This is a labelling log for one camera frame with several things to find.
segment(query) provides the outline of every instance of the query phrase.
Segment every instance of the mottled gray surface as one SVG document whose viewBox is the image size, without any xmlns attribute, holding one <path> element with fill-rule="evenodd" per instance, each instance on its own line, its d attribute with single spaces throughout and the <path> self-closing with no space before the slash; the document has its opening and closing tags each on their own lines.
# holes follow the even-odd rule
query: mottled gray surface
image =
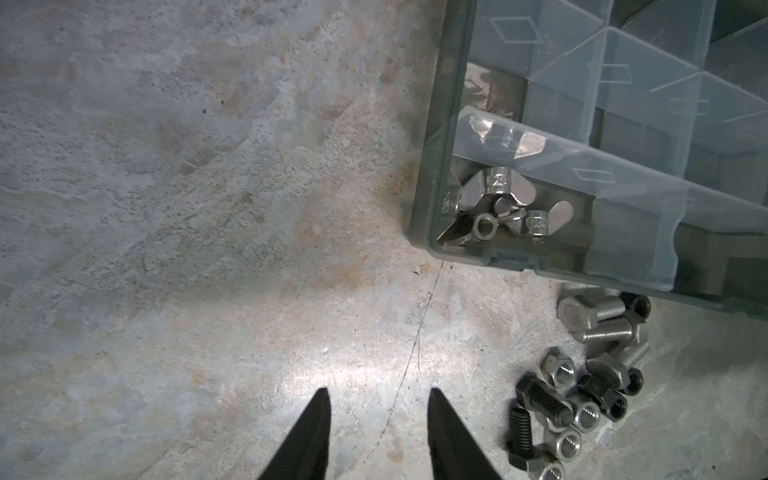
<svg viewBox="0 0 768 480">
<path fill-rule="evenodd" d="M 563 286 L 403 235 L 444 7 L 0 3 L 1 477 L 254 478 L 328 386 L 329 478 L 428 478 L 439 386 L 526 478 L 515 380 L 583 366 Z M 650 325 L 571 478 L 768 475 L 768 324 Z"/>
</svg>

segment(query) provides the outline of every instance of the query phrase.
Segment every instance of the transparent plastic container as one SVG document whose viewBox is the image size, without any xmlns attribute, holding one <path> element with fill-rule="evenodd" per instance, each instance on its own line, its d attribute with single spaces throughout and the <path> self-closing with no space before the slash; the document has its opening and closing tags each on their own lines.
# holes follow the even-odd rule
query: transparent plastic container
<svg viewBox="0 0 768 480">
<path fill-rule="evenodd" d="M 608 26 L 612 5 L 449 2 L 409 238 L 448 260 L 768 318 L 754 288 L 768 281 L 768 63 L 739 74 L 765 22 L 707 57 L 713 0 L 651 2 Z M 718 45 L 742 52 L 730 81 Z M 500 229 L 449 246 L 446 194 L 492 166 L 534 183 L 532 208 L 568 200 L 575 218 L 543 242 Z"/>
</svg>

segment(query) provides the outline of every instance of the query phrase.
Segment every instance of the stone surface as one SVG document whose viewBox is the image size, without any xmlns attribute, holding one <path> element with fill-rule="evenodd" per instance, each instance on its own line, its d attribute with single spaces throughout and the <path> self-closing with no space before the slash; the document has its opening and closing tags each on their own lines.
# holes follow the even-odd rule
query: stone surface
<svg viewBox="0 0 768 480">
<path fill-rule="evenodd" d="M 515 380 L 583 347 L 559 282 L 405 239 L 444 7 L 0 5 L 3 478 L 255 478 L 320 386 L 328 478 L 429 478 L 431 386 L 525 478 Z M 570 478 L 768 475 L 768 324 L 649 326 Z"/>
</svg>

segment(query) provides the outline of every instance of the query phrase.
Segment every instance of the pile of nuts and bolts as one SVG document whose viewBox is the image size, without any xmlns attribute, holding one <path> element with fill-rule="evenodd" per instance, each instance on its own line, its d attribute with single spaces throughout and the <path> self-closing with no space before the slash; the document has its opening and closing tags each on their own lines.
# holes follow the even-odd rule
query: pile of nuts and bolts
<svg viewBox="0 0 768 480">
<path fill-rule="evenodd" d="M 648 298 L 633 293 L 560 301 L 558 318 L 574 339 L 605 349 L 587 358 L 589 373 L 578 381 L 574 361 L 559 351 L 544 358 L 544 380 L 529 373 L 519 381 L 509 413 L 511 465 L 534 480 L 564 480 L 563 464 L 578 457 L 583 435 L 598 427 L 601 414 L 612 422 L 627 414 L 627 396 L 643 388 L 643 373 L 635 364 L 649 350 L 649 315 Z M 545 427 L 543 449 L 533 443 L 531 412 Z"/>
<path fill-rule="evenodd" d="M 574 208 L 562 200 L 548 210 L 532 210 L 536 187 L 510 167 L 488 167 L 473 174 L 463 185 L 450 185 L 441 213 L 452 220 L 450 234 L 441 241 L 451 247 L 487 242 L 500 228 L 535 242 L 548 237 L 571 221 Z"/>
</svg>

